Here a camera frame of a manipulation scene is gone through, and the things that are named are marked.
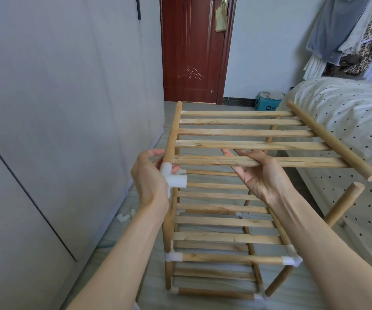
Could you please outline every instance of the hand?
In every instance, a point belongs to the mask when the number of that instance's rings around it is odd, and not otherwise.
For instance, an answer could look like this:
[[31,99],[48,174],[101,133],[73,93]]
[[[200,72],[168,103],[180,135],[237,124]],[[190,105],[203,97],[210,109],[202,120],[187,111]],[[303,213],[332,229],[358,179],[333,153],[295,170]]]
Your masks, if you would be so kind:
[[[222,149],[222,152],[227,157],[233,156],[228,149]],[[232,169],[246,187],[266,205],[279,203],[283,196],[295,190],[287,173],[275,158],[267,156],[261,150],[235,150],[235,152],[241,157],[248,156],[260,163],[252,167],[232,166]]]
[[[159,172],[163,156],[153,162],[150,161],[151,157],[162,154],[164,154],[164,149],[143,151],[137,157],[130,173],[140,198],[140,205],[142,207],[153,207],[159,215],[162,215],[163,219],[169,208],[167,182]],[[179,166],[174,166],[172,173],[176,173],[178,169]]]

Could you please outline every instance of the forearm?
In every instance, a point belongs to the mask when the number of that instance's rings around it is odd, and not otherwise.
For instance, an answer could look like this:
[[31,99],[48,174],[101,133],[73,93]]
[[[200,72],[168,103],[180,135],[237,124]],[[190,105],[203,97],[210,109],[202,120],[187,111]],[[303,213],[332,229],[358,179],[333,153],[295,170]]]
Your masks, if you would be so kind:
[[68,310],[131,310],[163,218],[142,206]]
[[372,309],[372,267],[295,190],[270,205],[330,309]]

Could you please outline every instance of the white bedding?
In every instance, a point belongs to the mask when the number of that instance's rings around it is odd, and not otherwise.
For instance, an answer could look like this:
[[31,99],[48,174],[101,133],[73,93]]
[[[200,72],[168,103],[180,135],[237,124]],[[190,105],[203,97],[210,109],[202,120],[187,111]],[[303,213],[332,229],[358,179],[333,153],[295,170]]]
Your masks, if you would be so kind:
[[[372,166],[372,84],[341,78],[319,78],[300,83],[284,98],[294,100],[353,152]],[[288,151],[290,156],[335,157],[335,152]],[[353,169],[298,169],[324,213],[353,181],[366,186],[344,217],[345,230],[372,264],[372,183]]]

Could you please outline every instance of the door frame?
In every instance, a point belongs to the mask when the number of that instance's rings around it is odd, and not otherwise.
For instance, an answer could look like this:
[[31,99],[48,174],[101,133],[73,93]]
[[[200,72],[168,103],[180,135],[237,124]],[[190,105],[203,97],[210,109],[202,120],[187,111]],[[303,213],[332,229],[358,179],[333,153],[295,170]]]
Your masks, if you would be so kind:
[[[162,15],[162,0],[159,0],[160,3],[160,37],[162,43],[162,67],[163,67],[163,76],[164,76],[164,52],[163,52],[163,15]],[[225,31],[225,40],[223,41],[222,48],[222,59],[220,64],[220,75],[216,96],[216,104],[223,104],[223,93],[225,91],[225,82],[226,82],[226,71],[228,69],[229,61],[229,52],[231,48],[231,39],[232,39],[232,29],[234,26],[235,19],[235,8],[236,0],[229,0],[229,9],[228,9],[228,26]]]

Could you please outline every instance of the floor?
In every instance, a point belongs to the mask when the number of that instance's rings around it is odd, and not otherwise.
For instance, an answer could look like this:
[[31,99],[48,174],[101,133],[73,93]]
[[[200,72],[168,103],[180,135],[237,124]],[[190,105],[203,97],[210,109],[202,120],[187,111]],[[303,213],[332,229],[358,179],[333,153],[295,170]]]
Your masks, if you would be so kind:
[[[169,134],[170,126],[173,119],[174,108],[176,103],[165,102],[165,124],[164,132],[156,147],[165,148],[167,137]],[[231,107],[223,105],[211,105],[211,104],[192,104],[184,103],[183,109],[187,110],[252,110],[251,108],[243,107]],[[209,150],[210,155],[220,155],[221,152],[214,152],[215,149],[182,149],[182,153],[193,154],[193,150]],[[225,167],[219,167],[221,170],[228,170]],[[288,170],[288,174],[292,181],[295,183],[297,189],[309,200],[317,211],[319,211],[313,198],[309,194],[305,184],[301,177],[298,175],[295,169]],[[130,188],[129,195],[123,202],[121,208],[117,214],[126,215],[130,213],[131,209],[137,209],[139,206],[139,199],[134,186]],[[69,296],[64,302],[62,309],[65,309],[72,299],[80,292],[85,284],[90,280],[91,276],[95,273],[102,261],[106,258],[113,245],[121,237],[127,226],[130,224],[131,219],[120,222],[117,218],[114,218],[109,228],[101,239],[98,247],[94,251],[74,287],[72,288]],[[259,254],[268,254],[265,252],[263,245],[256,245],[255,249]],[[265,285],[269,285],[272,280],[276,277],[282,266],[278,265],[260,265],[261,274]],[[253,291],[255,287],[251,287],[250,282],[242,283],[243,281],[230,281],[222,280],[217,281],[216,284],[211,283],[210,279],[193,279],[188,278],[186,280],[181,277],[175,278],[173,283],[175,286],[182,287],[194,287],[194,288],[207,288],[208,285],[215,285],[218,289],[227,289],[233,286],[235,290],[242,291]],[[290,276],[282,286],[275,292],[275,294],[269,298],[266,302],[264,301],[244,301],[244,300],[233,300],[224,298],[201,298],[201,297],[189,297],[189,296],[175,296],[166,293],[164,287],[164,252],[163,252],[163,237],[162,233],[159,232],[158,237],[155,241],[149,265],[147,267],[142,289],[139,295],[138,304],[142,310],[148,309],[213,309],[219,310],[226,309],[325,309],[323,301],[319,295],[318,289],[313,282],[306,267],[301,264],[300,267]]]

